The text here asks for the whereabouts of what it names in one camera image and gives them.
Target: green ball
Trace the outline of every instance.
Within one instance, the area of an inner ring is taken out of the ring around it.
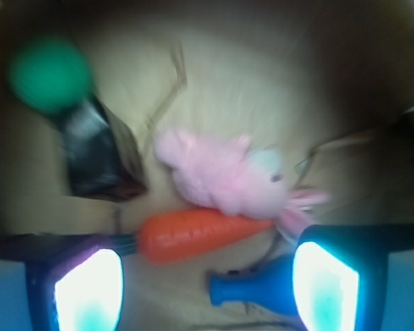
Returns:
[[[93,89],[82,53],[58,38],[38,39],[25,47],[12,61],[8,78],[20,100],[46,115],[77,105]]]

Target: light blue plush part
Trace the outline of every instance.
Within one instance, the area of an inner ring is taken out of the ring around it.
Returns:
[[[280,174],[282,170],[281,153],[276,150],[255,148],[248,153],[247,157],[252,164],[255,164],[270,174]]]

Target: carrot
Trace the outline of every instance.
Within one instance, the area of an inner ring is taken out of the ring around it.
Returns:
[[[149,218],[137,235],[138,250],[156,264],[182,261],[248,238],[273,226],[218,210],[194,209]]]

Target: toy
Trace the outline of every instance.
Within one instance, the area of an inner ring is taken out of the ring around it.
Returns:
[[[168,264],[222,248],[273,226],[218,210],[194,209],[149,218],[137,235],[138,251],[156,264]]]
[[[80,104],[93,90],[84,56],[57,37],[37,39],[21,50],[10,64],[8,79],[24,103],[47,115]]]
[[[195,205],[217,208],[225,215],[273,219],[291,243],[313,219],[302,211],[323,203],[320,190],[288,190],[282,160],[274,149],[250,149],[251,138],[229,141],[169,129],[157,137],[155,154],[172,168],[179,193]]]
[[[293,293],[293,255],[270,261],[261,270],[234,275],[213,275],[210,302],[219,307],[227,301],[256,303],[282,315],[297,315]]]

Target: pink plush bunny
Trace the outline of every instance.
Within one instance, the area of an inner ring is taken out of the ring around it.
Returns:
[[[288,191],[279,153],[251,150],[250,143],[245,135],[226,141],[174,129],[157,137],[155,152],[172,168],[175,185],[189,202],[230,216],[274,219],[277,229],[295,243],[314,224],[301,208],[323,203],[328,195],[319,190]]]

